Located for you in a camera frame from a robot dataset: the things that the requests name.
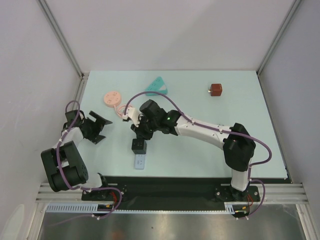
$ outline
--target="teal triangular block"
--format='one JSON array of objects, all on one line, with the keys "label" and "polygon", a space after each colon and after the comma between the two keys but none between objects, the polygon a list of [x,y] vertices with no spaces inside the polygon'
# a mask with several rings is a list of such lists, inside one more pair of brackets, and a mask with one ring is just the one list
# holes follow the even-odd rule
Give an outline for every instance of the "teal triangular block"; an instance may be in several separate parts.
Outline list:
[{"label": "teal triangular block", "polygon": [[[154,92],[159,92],[162,94],[167,94],[168,93],[168,89],[167,86],[164,82],[164,80],[162,79],[162,77],[158,76],[146,89],[146,91],[154,91]],[[155,93],[147,93],[147,96],[153,96],[153,95],[157,95]]]}]

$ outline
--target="pink round object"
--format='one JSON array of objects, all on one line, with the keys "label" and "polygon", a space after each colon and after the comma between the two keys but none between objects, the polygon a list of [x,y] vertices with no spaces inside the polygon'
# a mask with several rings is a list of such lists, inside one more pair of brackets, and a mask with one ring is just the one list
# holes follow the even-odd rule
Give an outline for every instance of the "pink round object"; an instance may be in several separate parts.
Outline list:
[{"label": "pink round object", "polygon": [[117,107],[121,103],[121,94],[117,91],[110,91],[103,97],[104,103],[110,107]]}]

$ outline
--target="brown cube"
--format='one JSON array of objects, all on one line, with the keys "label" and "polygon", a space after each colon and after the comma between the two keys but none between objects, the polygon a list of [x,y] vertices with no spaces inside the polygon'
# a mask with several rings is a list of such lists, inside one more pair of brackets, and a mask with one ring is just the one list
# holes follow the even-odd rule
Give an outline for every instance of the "brown cube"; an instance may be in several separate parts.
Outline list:
[{"label": "brown cube", "polygon": [[221,96],[222,93],[222,85],[220,83],[211,84],[211,87],[208,91],[210,95],[213,96]]}]

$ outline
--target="white wall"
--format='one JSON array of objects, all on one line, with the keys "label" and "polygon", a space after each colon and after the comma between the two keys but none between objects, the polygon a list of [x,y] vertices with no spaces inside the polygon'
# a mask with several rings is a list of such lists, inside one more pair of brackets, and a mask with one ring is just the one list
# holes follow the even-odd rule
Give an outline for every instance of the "white wall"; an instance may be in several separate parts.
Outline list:
[{"label": "white wall", "polygon": [[79,79],[35,0],[1,1],[0,31],[0,232],[19,204],[24,232]]},{"label": "white wall", "polygon": [[293,180],[320,225],[320,0],[305,0],[261,77]]},{"label": "white wall", "polygon": [[294,0],[47,0],[83,71],[257,70]]}]

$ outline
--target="metal floor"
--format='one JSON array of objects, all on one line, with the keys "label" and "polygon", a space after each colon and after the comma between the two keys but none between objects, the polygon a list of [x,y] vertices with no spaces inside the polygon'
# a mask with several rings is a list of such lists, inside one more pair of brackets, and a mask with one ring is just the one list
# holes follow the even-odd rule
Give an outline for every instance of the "metal floor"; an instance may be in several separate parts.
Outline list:
[{"label": "metal floor", "polygon": [[96,220],[46,213],[38,240],[305,240],[297,208],[263,205],[249,220],[216,214],[113,213]]}]

